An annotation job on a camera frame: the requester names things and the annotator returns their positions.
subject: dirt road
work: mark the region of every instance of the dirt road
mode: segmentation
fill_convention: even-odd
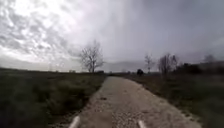
[[[200,128],[179,110],[141,85],[109,77],[80,113],[80,128]]]

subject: field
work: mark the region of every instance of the field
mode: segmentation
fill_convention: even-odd
[[[0,127],[45,128],[79,111],[105,76],[0,70]]]
[[[121,76],[141,83],[154,94],[167,99],[185,115],[192,113],[194,120],[202,123],[203,128],[224,128],[224,76]]]

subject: white object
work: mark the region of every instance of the white object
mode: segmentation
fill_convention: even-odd
[[[72,123],[70,124],[69,128],[78,128],[79,124],[80,124],[80,117],[76,116],[73,119]]]
[[[139,128],[146,128],[145,123],[142,120],[138,121]]]

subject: bare tree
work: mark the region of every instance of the bare tree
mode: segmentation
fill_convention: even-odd
[[[205,58],[204,58],[205,63],[212,63],[214,61],[215,61],[215,57],[211,54],[206,55]]]
[[[96,41],[84,47],[80,52],[79,57],[83,68],[92,73],[104,63],[100,44]]]
[[[175,55],[166,54],[159,59],[158,68],[162,74],[167,74],[176,69],[178,59]]]
[[[148,69],[148,72],[150,72],[152,66],[154,65],[154,62],[152,61],[152,59],[149,55],[145,56],[145,63],[146,63],[146,67]]]

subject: overcast sky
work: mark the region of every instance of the overcast sky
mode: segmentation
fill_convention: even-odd
[[[74,55],[93,40],[107,62],[223,57],[223,36],[223,0],[0,0],[0,58],[15,67],[76,69]]]

